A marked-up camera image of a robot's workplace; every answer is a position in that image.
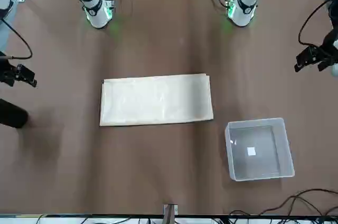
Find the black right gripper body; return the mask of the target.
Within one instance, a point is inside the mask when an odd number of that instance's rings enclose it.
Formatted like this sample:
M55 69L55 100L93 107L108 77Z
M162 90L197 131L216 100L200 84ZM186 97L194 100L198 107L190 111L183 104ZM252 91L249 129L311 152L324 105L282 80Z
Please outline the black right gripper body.
M11 59L12 56L1 55L1 82L10 87L14 86L16 77L16 67L9 62Z

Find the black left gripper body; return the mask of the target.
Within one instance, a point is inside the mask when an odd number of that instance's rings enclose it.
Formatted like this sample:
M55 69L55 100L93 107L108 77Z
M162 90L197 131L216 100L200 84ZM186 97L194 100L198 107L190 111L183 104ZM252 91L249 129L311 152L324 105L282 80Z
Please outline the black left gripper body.
M316 48L318 64L337 64L337 30L331 30Z

